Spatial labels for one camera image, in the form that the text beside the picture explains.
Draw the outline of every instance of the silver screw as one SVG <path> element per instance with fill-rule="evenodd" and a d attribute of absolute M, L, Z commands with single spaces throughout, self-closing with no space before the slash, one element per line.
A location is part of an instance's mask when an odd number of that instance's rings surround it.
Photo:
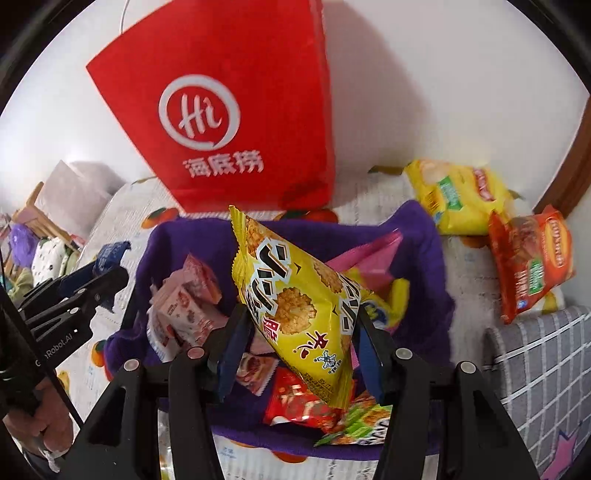
<path fill-rule="evenodd" d="M 460 368 L 465 374 L 473 374 L 476 372 L 476 365 L 474 365 L 472 362 L 462 362 L 460 364 Z"/>
<path fill-rule="evenodd" d="M 410 360 L 413 357 L 413 353 L 408 348 L 399 348 L 396 350 L 396 356 L 400 360 Z"/>
<path fill-rule="evenodd" d="M 136 358 L 132 358 L 131 360 L 127 360 L 123 364 L 123 368 L 125 368 L 128 372 L 132 372 L 139 367 L 139 360 Z"/>
<path fill-rule="evenodd" d="M 193 348 L 190 348 L 189 351 L 187 352 L 187 356 L 191 360 L 196 360 L 197 358 L 201 358 L 203 355 L 205 355 L 205 350 L 203 350 L 203 348 L 201 348 L 200 346 L 194 346 Z"/>

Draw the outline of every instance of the yellow snack bag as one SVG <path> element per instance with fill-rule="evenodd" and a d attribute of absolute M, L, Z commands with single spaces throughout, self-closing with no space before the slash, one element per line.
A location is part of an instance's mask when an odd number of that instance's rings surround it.
<path fill-rule="evenodd" d="M 347 408 L 349 354 L 361 287 L 230 207 L 238 254 L 232 278 L 259 331 L 309 389 Z"/>
<path fill-rule="evenodd" d="M 489 168 L 415 160 L 404 171 L 443 235 L 487 235 L 493 210 L 513 217 L 513 198 Z"/>

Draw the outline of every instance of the wall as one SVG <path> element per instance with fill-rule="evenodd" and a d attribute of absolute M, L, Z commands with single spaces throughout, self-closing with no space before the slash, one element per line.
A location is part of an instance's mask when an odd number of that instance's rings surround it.
<path fill-rule="evenodd" d="M 164 0 L 131 0 L 125 24 Z M 587 92 L 504 0 L 325 0 L 340 172 L 414 157 L 490 162 L 531 203 L 576 133 Z M 119 31 L 124 0 L 96 0 L 32 66 L 0 117 L 0 206 L 58 160 L 151 174 L 85 65 Z"/>
<path fill-rule="evenodd" d="M 566 222 L 573 236 L 574 267 L 577 274 L 562 285 L 567 304 L 591 306 L 591 189 L 569 215 Z"/>

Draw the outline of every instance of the green label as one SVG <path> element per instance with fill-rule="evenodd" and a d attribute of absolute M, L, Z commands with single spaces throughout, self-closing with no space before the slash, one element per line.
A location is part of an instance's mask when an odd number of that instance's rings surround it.
<path fill-rule="evenodd" d="M 445 197 L 447 208 L 450 210 L 461 210 L 462 203 L 460 202 L 460 196 L 457 194 L 457 190 L 453 186 L 450 177 L 445 177 L 443 180 L 438 181 L 437 184 Z"/>
<path fill-rule="evenodd" d="M 539 258 L 534 258 L 529 261 L 527 266 L 530 272 L 528 277 L 529 295 L 535 295 L 544 288 L 544 264 Z"/>

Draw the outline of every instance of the gray plaid fabric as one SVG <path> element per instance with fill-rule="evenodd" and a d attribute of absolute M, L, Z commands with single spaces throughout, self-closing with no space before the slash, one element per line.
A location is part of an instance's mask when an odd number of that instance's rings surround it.
<path fill-rule="evenodd" d="M 553 460 L 560 432 L 576 435 L 578 455 L 591 431 L 591 309 L 487 329 L 485 355 L 493 388 L 538 471 Z"/>

